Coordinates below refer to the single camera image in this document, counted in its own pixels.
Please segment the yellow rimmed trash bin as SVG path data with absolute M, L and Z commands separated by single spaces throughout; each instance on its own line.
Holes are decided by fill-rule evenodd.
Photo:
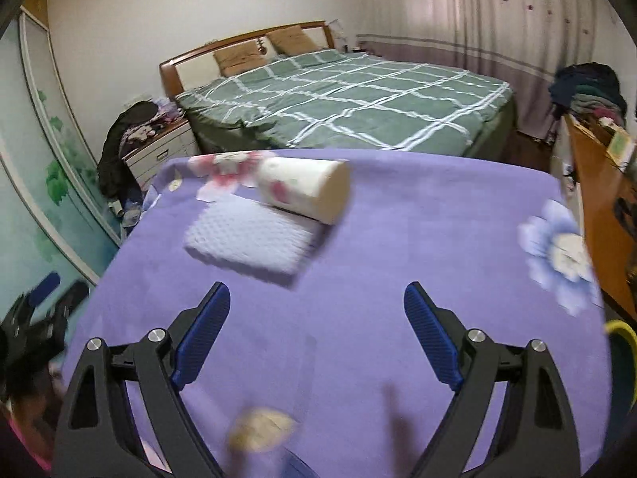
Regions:
M 636 405 L 636 332 L 628 323 L 610 319 L 605 324 L 611 356 L 611 404 L 606 445 L 619 437 Z

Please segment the painted wardrobe door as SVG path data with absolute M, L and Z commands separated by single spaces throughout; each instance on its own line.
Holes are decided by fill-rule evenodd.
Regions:
M 51 272 L 95 284 L 121 245 L 97 165 L 28 13 L 1 37 L 1 307 Z

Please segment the dark clothes on nightstand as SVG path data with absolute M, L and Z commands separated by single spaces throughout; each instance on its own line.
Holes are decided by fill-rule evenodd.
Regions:
M 181 118 L 182 113 L 171 102 L 162 105 L 154 100 L 135 102 L 118 116 L 109 128 L 97 164 L 98 187 L 104 198 L 124 201 L 129 190 L 139 188 L 124 157 Z

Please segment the white folded tissue pack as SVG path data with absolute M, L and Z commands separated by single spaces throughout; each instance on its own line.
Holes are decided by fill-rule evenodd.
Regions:
M 205 207 L 186 230 L 184 245 L 203 262 L 288 285 L 322 233 L 320 222 L 231 194 Z

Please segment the purple floral tablecloth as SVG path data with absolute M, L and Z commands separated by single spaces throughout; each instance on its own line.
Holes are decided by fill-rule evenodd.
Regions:
M 563 380 L 581 464 L 602 452 L 610 355 L 598 290 L 574 254 L 557 181 L 517 166 L 341 150 L 346 213 L 294 277 L 218 265 L 186 250 L 203 174 L 167 162 L 145 213 L 85 304 L 63 365 L 89 339 L 135 342 L 196 306 L 213 283 L 231 310 L 182 399 L 230 477 L 405 477 L 452 394 L 407 321 L 419 282 L 491 339 L 544 341 Z

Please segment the white bedside table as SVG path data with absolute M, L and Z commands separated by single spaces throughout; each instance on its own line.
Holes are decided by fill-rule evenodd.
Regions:
M 161 167 L 170 159 L 189 158 L 200 153 L 188 120 L 182 119 L 165 128 L 123 158 L 135 177 L 141 191 L 145 192 Z

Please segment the wooden headboard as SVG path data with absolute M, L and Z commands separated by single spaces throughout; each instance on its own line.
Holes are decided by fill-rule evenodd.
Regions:
M 160 65 L 165 95 L 174 99 L 191 88 L 207 85 L 241 69 L 258 68 L 284 54 L 272 39 L 284 39 L 291 31 L 302 30 L 319 50 L 333 49 L 335 39 L 327 23 L 304 22 L 245 32 L 197 47 L 167 59 Z

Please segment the green white box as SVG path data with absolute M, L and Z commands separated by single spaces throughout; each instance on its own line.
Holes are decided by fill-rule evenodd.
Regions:
M 636 148 L 636 140 L 623 128 L 618 128 L 609 143 L 606 154 L 622 172 L 627 169 Z

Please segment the floral paper cup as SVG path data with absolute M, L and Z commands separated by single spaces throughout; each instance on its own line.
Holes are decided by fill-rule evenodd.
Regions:
M 268 158 L 255 179 L 267 203 L 323 225 L 335 225 L 350 199 L 347 161 Z

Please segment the brown pillow left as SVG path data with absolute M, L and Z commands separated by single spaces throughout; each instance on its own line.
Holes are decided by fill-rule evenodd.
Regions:
M 226 78 L 268 64 L 268 59 L 261 54 L 258 42 L 255 40 L 215 50 L 214 57 L 221 75 Z

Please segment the brown pillow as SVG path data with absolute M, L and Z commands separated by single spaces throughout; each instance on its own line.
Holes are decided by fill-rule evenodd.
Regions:
M 299 25 L 272 30 L 266 34 L 267 39 L 279 54 L 295 56 L 317 52 L 317 45 Z
M 255 40 L 215 50 L 214 57 L 221 75 L 226 78 L 268 64 L 268 59 L 261 54 L 258 42 Z

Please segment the pile of folded clothes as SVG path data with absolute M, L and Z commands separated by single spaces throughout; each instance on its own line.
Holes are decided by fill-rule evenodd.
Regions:
M 560 68 L 549 86 L 549 97 L 556 120 L 567 112 L 586 116 L 602 110 L 620 125 L 625 123 L 627 102 L 616 72 L 608 65 L 585 63 Z

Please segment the green plaid bed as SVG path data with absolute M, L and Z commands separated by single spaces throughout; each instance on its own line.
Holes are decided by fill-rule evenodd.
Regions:
M 273 59 L 177 95 L 208 149 L 373 149 L 496 160 L 511 85 L 470 70 L 336 50 Z

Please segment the brown pillow right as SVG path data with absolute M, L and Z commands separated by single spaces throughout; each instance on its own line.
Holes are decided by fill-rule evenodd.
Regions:
M 272 30 L 266 34 L 267 39 L 279 54 L 295 56 L 317 52 L 317 45 L 299 25 Z

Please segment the pink striped curtain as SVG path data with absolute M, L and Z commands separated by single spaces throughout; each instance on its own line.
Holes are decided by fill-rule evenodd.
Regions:
M 543 138 L 549 86 L 561 68 L 593 60 L 614 22 L 608 0 L 355 0 L 358 41 L 392 61 L 433 63 L 511 85 L 519 131 Z

